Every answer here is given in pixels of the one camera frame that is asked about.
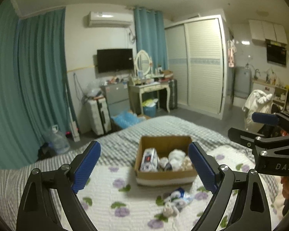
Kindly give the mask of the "person right hand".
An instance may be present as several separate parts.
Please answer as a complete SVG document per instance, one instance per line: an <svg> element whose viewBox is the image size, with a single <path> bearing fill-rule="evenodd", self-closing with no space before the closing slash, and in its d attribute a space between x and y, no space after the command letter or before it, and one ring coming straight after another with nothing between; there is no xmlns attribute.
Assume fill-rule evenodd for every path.
<svg viewBox="0 0 289 231"><path fill-rule="evenodd" d="M288 200L289 199L289 177L281 177L281 184L282 184L282 195L283 197Z"/></svg>

